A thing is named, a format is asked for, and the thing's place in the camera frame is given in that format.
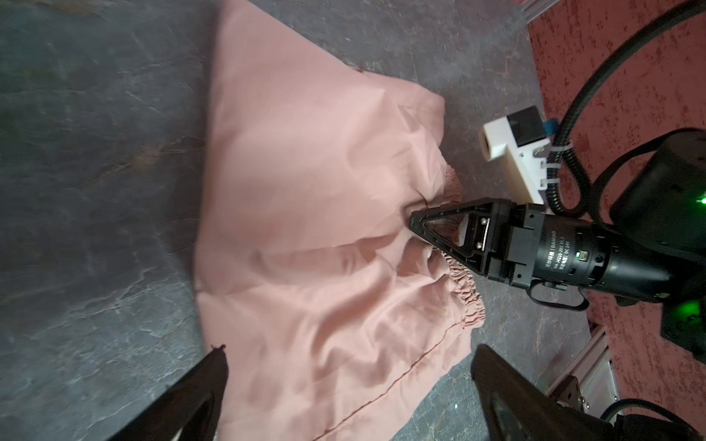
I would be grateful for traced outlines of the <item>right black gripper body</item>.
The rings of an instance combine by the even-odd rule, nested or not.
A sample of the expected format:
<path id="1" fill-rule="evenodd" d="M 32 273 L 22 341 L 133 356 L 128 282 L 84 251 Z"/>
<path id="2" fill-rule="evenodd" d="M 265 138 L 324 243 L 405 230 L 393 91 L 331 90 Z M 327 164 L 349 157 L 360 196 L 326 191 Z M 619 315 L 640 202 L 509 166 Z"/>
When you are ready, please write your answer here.
<path id="1" fill-rule="evenodd" d="M 588 288 L 635 301 L 670 290 L 670 266 L 656 253 L 586 220 L 536 204 L 476 200 L 471 205 L 470 269 L 531 292 L 537 285 Z"/>

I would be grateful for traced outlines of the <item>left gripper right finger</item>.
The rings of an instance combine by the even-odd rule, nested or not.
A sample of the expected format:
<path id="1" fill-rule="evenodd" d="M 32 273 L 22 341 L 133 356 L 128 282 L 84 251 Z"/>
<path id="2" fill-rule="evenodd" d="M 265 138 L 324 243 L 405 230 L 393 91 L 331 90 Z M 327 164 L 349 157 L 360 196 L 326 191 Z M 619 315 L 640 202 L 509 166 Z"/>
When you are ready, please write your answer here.
<path id="1" fill-rule="evenodd" d="M 612 426 L 545 396 L 488 345 L 471 374 L 491 440 L 610 440 Z"/>

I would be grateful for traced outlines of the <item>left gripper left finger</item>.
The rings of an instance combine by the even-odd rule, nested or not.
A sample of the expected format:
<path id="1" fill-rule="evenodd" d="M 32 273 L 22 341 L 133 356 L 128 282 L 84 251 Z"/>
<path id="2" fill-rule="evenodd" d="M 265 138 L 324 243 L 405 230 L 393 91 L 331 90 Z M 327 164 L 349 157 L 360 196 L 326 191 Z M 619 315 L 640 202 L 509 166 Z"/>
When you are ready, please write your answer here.
<path id="1" fill-rule="evenodd" d="M 225 347 L 215 347 L 111 438 L 213 440 L 221 415 L 228 374 Z"/>

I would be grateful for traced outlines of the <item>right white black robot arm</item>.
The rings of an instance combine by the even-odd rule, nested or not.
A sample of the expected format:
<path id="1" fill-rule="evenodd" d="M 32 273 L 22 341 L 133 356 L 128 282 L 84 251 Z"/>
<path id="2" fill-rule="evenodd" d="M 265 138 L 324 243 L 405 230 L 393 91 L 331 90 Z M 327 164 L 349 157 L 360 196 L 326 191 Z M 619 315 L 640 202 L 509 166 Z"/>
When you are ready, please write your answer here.
<path id="1" fill-rule="evenodd" d="M 485 198 L 410 217 L 412 232 L 477 275 L 659 303 L 660 334 L 705 358 L 705 133 L 673 130 L 619 157 L 595 181 L 588 212 Z"/>

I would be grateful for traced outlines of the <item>pink shorts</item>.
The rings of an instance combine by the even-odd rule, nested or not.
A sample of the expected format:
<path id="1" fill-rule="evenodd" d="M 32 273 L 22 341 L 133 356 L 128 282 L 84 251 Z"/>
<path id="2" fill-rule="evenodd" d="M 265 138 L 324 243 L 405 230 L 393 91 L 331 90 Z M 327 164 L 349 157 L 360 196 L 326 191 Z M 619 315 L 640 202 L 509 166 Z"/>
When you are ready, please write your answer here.
<path id="1" fill-rule="evenodd" d="M 472 274 L 408 227 L 456 202 L 445 102 L 222 5 L 195 249 L 222 440 L 389 440 L 471 352 Z"/>

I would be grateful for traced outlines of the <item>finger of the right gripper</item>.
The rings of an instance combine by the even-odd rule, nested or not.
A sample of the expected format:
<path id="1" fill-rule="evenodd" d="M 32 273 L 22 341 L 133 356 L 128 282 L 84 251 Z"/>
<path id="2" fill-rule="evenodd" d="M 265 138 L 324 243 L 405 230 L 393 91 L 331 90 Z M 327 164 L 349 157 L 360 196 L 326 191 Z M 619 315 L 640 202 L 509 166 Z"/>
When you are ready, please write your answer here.
<path id="1" fill-rule="evenodd" d="M 411 231 L 419 231 L 426 222 L 439 219 L 456 219 L 461 216 L 469 215 L 471 217 L 480 217 L 481 215 L 490 215 L 493 207 L 498 202 L 494 198 L 481 198 L 481 200 L 473 200 L 470 202 L 456 203 L 443 205 L 433 209 L 421 209 L 413 211 L 409 218 L 409 229 Z"/>
<path id="2" fill-rule="evenodd" d="M 487 220 L 410 220 L 420 238 L 480 276 L 487 275 Z"/>

